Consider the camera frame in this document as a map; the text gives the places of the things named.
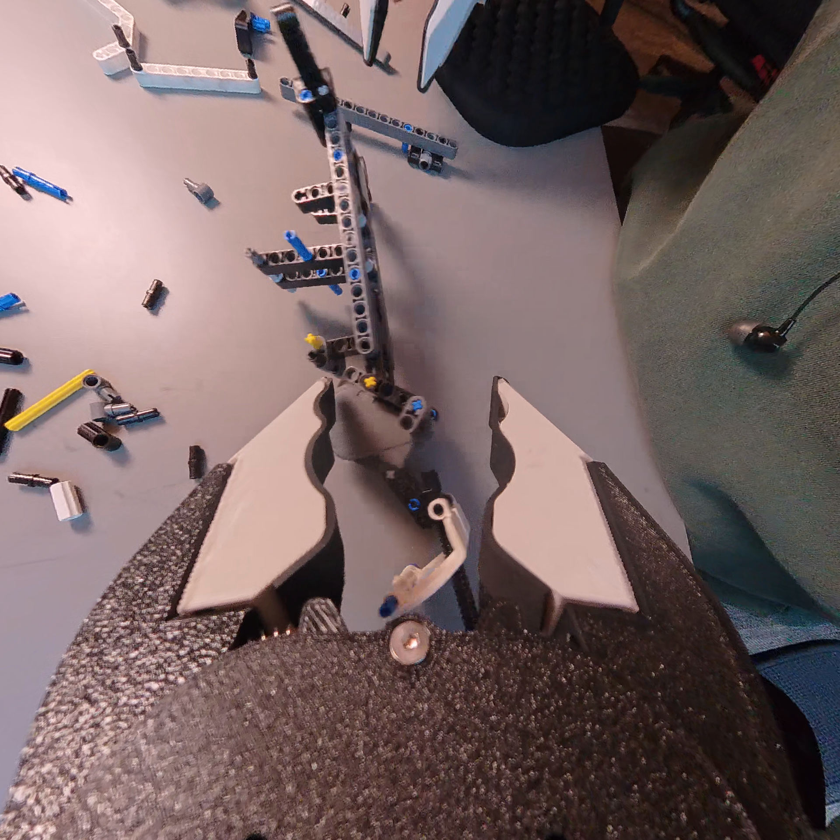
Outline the grey toy brick beam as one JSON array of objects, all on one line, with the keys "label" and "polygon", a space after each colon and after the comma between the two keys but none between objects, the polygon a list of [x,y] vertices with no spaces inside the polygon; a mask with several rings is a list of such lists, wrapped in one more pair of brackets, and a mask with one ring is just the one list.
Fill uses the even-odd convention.
[{"label": "grey toy brick beam", "polygon": [[[326,145],[325,122],[323,110],[319,106],[319,95],[312,92],[300,78],[282,77],[279,84],[282,97],[304,109],[321,144]],[[356,126],[398,141],[408,163],[423,172],[439,173],[444,160],[452,161],[457,155],[458,144],[454,140],[426,131],[415,124],[391,118],[351,100],[342,99],[336,96],[334,91],[331,91],[331,95],[337,113],[349,129]]]}]

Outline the yellow toy brick axle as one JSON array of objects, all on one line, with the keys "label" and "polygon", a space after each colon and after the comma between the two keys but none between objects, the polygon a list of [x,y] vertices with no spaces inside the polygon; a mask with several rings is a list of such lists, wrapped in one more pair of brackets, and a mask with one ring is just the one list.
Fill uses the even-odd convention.
[{"label": "yellow toy brick axle", "polygon": [[86,387],[86,380],[90,377],[97,377],[94,370],[86,370],[79,373],[63,385],[56,388],[54,391],[42,397],[30,407],[24,409],[17,415],[12,416],[10,419],[3,421],[3,428],[13,433],[22,430],[27,425],[30,425],[35,420],[47,414],[71,396],[83,390]]}]

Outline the small white toy brick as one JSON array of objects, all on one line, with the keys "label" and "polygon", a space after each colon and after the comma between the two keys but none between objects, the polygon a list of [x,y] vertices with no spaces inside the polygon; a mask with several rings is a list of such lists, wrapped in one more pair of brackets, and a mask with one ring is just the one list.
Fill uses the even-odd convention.
[{"label": "small white toy brick", "polygon": [[59,522],[74,521],[87,512],[77,486],[70,480],[54,482],[49,494]]}]

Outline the white straight toy brick beam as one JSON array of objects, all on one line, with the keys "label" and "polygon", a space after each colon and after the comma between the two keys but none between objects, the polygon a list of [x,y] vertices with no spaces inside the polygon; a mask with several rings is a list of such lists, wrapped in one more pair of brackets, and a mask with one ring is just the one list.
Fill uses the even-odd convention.
[{"label": "white straight toy brick beam", "polygon": [[162,65],[135,61],[134,78],[142,88],[165,91],[205,91],[213,93],[261,93],[259,78],[248,70]]}]

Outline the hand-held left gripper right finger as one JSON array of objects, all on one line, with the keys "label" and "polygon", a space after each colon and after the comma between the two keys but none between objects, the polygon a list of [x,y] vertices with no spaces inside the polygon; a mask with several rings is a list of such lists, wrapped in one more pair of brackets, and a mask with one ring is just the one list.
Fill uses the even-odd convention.
[{"label": "hand-held left gripper right finger", "polygon": [[552,636],[575,609],[640,614],[631,576],[595,489],[591,456],[502,376],[490,394],[490,470],[479,582]]}]

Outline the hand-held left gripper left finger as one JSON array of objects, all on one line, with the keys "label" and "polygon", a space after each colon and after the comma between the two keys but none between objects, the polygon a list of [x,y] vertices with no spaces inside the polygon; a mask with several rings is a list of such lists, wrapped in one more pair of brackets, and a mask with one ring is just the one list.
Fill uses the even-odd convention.
[{"label": "hand-held left gripper left finger", "polygon": [[343,554],[333,499],[333,379],[323,377],[228,462],[224,490],[177,600],[178,616],[252,608],[290,616],[278,587]]}]

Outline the white bent toy brick beam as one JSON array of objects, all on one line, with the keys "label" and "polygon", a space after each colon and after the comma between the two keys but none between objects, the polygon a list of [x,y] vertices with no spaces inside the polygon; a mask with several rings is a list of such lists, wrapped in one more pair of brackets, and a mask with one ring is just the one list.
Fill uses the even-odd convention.
[{"label": "white bent toy brick beam", "polygon": [[116,1],[86,1],[109,24],[112,39],[92,52],[93,59],[106,77],[124,71],[142,71],[137,53],[134,17]]}]

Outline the black toy brick axle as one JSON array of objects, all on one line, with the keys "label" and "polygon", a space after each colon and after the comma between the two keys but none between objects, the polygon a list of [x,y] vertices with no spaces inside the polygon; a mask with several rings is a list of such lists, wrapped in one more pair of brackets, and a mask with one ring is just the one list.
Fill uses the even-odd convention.
[{"label": "black toy brick axle", "polygon": [[0,451],[1,456],[3,456],[6,447],[7,441],[11,435],[11,430],[6,426],[6,424],[12,420],[20,411],[20,406],[23,401],[23,394],[16,388],[10,387],[7,388],[1,400],[1,416],[0,416]]}]

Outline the person's green sweater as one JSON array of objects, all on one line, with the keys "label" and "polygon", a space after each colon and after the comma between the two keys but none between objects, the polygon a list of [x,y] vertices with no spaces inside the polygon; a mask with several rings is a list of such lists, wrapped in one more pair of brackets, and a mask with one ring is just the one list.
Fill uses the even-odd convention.
[{"label": "person's green sweater", "polygon": [[721,596],[838,623],[838,2],[751,112],[669,131],[633,170],[616,308],[654,454]]}]

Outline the person's blue jeans leg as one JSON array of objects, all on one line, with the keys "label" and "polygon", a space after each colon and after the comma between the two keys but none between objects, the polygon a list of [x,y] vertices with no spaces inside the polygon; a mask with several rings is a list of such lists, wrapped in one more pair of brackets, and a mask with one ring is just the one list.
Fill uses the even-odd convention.
[{"label": "person's blue jeans leg", "polygon": [[768,691],[808,815],[838,837],[838,621],[714,585]]}]

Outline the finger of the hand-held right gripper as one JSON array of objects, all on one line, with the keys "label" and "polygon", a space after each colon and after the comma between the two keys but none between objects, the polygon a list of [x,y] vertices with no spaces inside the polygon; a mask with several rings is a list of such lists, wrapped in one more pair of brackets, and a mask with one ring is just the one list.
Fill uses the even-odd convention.
[{"label": "finger of the hand-held right gripper", "polygon": [[482,1],[435,1],[423,27],[417,89],[426,91],[444,64],[473,8]]},{"label": "finger of the hand-held right gripper", "polygon": [[378,55],[389,1],[359,1],[362,55],[366,66],[371,67]]}]

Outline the grey desk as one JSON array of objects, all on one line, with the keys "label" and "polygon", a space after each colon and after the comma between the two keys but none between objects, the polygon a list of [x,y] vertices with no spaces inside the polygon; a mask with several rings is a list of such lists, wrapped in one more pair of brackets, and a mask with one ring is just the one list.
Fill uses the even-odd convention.
[{"label": "grey desk", "polygon": [[[451,136],[439,175],[400,146],[353,128],[374,201],[399,382],[441,412],[417,453],[470,521],[495,487],[488,408],[495,375],[605,461],[682,548],[686,533],[650,454],[616,324],[619,219],[598,129],[514,150],[474,132],[433,86],[416,90],[430,2],[392,5],[383,47],[395,74],[307,14],[301,25],[340,96]],[[2,2],[2,164],[67,189],[26,201],[2,185],[2,389],[30,405],[86,369],[161,418],[129,427],[115,453],[77,435],[93,397],[77,393],[12,436],[2,458],[2,805],[50,678],[121,567],[194,487],[187,452],[229,459],[319,377],[308,333],[350,331],[348,292],[288,292],[246,249],[307,245],[334,229],[291,192],[328,161],[306,115],[279,93],[297,74],[277,26],[257,39],[261,93],[150,91],[106,77],[94,49],[112,39],[86,2]],[[184,178],[204,182],[200,204]],[[164,284],[153,311],[142,300]],[[58,521],[49,489],[10,473],[70,480],[87,512]]]}]

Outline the toy brick vehicle chassis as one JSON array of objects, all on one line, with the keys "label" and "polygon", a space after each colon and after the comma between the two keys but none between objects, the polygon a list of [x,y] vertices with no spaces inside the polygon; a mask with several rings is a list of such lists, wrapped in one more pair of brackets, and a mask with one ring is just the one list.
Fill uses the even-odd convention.
[{"label": "toy brick vehicle chassis", "polygon": [[434,529],[443,548],[425,568],[409,565],[383,597],[384,619],[415,611],[431,594],[450,582],[465,629],[474,629],[478,607],[464,569],[469,525],[455,499],[443,492],[438,474],[413,473],[406,461],[415,444],[428,439],[439,419],[424,397],[396,381],[392,338],[387,322],[381,262],[372,222],[372,198],[363,157],[354,147],[352,128],[337,113],[327,68],[312,54],[293,3],[272,8],[283,41],[298,75],[318,94],[326,123],[323,145],[329,158],[329,178],[293,193],[300,210],[320,224],[337,227],[338,241],[308,246],[292,231],[287,246],[273,251],[248,251],[248,257],[281,288],[329,287],[346,290],[351,331],[336,339],[307,337],[308,357],[349,391],[341,404],[342,447],[337,454],[378,474],[422,529]]}]

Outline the black connector with blue pin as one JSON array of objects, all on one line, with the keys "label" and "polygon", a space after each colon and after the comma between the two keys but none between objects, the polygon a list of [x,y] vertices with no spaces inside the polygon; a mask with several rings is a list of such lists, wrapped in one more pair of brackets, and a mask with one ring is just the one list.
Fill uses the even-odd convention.
[{"label": "black connector with blue pin", "polygon": [[269,33],[270,21],[243,8],[234,19],[234,32],[238,51],[245,58],[251,59],[254,56],[254,34]]}]

